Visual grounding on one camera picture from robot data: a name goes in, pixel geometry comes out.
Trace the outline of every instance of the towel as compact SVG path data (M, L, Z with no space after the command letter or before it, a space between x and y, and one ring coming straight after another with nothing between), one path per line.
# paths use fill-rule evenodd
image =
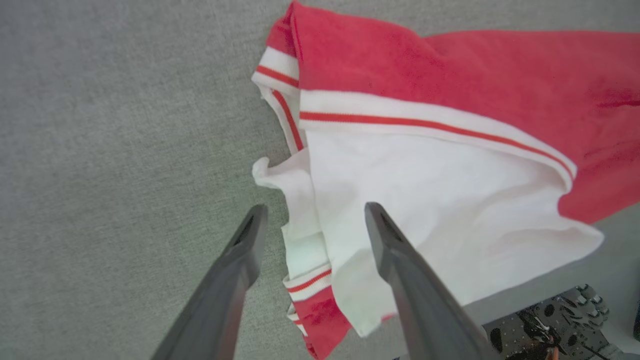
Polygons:
M289 317L322 359L397 313L364 204L382 204L461 305L596 249L588 224L640 200L640 35L467 31L421 38L291 3L252 81L292 157Z

